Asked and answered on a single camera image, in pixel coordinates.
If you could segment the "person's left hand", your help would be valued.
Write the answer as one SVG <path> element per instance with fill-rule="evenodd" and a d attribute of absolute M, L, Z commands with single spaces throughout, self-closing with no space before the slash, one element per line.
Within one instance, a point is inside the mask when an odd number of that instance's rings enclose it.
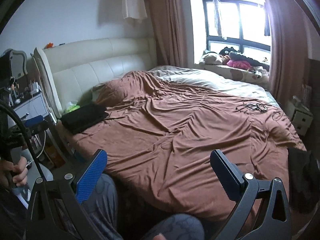
<path fill-rule="evenodd" d="M 25 157 L 20 157 L 19 162 L 14 165 L 12 162 L 1 159 L 1 185 L 9 187 L 9 180 L 6 173 L 12 171 L 15 175 L 12 176 L 12 182 L 17 187 L 24 186 L 27 183 L 27 160 Z"/>

